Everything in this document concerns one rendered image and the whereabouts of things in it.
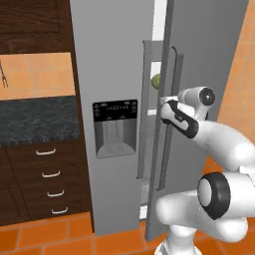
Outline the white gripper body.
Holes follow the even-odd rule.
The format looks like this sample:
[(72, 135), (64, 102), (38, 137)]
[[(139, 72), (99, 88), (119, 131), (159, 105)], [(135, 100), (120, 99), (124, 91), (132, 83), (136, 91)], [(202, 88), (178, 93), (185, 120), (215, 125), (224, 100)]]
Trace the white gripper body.
[(161, 97), (159, 101), (161, 105), (164, 105), (168, 101), (178, 101), (178, 96)]

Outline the plain grey fridge door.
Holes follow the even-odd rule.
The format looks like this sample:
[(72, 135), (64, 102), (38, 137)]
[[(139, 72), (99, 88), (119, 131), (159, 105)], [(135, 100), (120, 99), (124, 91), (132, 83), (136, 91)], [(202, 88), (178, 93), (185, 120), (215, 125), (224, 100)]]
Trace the plain grey fridge door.
[[(174, 46), (183, 55), (179, 92), (208, 87), (216, 100), (209, 111), (215, 121), (221, 106), (233, 56), (249, 0), (168, 0), (161, 59), (160, 97), (171, 96)], [(155, 213), (156, 201), (170, 193), (193, 190), (202, 175), (206, 152), (172, 128), (165, 188), (157, 191), (165, 124), (157, 119), (151, 163), (145, 239), (150, 241), (167, 230)]]

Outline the grey fridge door with dispenser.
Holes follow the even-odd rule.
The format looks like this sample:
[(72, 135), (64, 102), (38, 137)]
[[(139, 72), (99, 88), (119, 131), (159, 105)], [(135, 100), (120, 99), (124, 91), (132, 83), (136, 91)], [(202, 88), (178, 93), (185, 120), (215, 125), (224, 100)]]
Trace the grey fridge door with dispenser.
[(139, 227), (140, 119), (94, 125), (93, 104), (141, 100), (154, 0), (71, 0), (95, 232)]

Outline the white fridge interior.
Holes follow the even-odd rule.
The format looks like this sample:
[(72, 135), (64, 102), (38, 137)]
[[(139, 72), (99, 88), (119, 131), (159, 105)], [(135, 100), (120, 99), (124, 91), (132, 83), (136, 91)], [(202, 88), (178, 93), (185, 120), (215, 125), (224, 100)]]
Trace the white fridge interior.
[[(154, 0), (152, 38), (151, 41), (163, 41), (164, 23), (166, 13), (167, 0)], [(149, 102), (146, 119), (146, 138), (145, 138), (145, 157), (144, 157), (144, 174), (141, 180), (141, 199), (139, 219), (145, 220), (147, 215), (149, 180), (152, 162), (152, 149), (154, 128), (156, 119), (157, 93), (151, 85), (151, 78), (160, 73), (161, 61), (151, 63), (150, 86), (149, 86)]]

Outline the green round vegetable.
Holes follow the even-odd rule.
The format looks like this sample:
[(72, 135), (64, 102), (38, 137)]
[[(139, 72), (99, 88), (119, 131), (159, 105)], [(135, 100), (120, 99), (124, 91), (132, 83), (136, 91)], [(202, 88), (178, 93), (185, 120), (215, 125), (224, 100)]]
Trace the green round vegetable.
[(151, 78), (151, 85), (158, 90), (159, 89), (159, 82), (160, 82), (160, 74), (156, 74)]

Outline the dark wood drawer front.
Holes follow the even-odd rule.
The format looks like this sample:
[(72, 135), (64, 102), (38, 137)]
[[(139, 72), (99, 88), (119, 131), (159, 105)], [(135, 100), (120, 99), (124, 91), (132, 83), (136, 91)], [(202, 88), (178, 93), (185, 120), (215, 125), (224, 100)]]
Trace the dark wood drawer front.
[[(56, 152), (51, 155), (38, 156), (38, 151), (49, 151), (56, 149)], [(64, 159), (72, 159), (76, 156), (76, 142), (74, 140), (58, 140), (51, 142), (22, 144), (8, 146), (6, 148), (10, 160), (13, 163), (25, 162), (54, 162)]]
[[(28, 213), (32, 220), (47, 219), (52, 217), (66, 216), (76, 213), (87, 212), (88, 208), (83, 206), (81, 202), (69, 201), (69, 200), (56, 200), (56, 201), (32, 201), (26, 203)], [(54, 215), (51, 213), (51, 209), (63, 210), (69, 207), (67, 213)]]
[[(42, 172), (50, 174), (58, 170), (61, 171), (61, 174), (57, 177), (42, 177)], [(14, 172), (20, 184), (66, 182), (79, 177), (77, 166), (70, 162), (20, 165), (14, 167)]]
[[(79, 198), (81, 195), (80, 186), (75, 182), (47, 182), (28, 183), (20, 186), (26, 201), (53, 201), (57, 199)], [(47, 192), (59, 193), (65, 190), (65, 194), (60, 197), (50, 198)]]

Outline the dark wood cupboard door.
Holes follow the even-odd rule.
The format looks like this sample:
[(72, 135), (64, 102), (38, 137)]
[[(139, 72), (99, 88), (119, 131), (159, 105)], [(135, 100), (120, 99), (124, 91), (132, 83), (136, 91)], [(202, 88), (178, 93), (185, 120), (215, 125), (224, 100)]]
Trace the dark wood cupboard door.
[(30, 217), (4, 147), (0, 147), (0, 226), (29, 221)]

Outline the dark wood wall cupboard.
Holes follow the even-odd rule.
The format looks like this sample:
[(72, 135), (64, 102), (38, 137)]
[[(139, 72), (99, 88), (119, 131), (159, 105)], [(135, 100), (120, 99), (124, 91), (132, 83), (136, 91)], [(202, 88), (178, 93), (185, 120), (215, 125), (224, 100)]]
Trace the dark wood wall cupboard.
[(0, 54), (70, 52), (70, 0), (0, 0)]

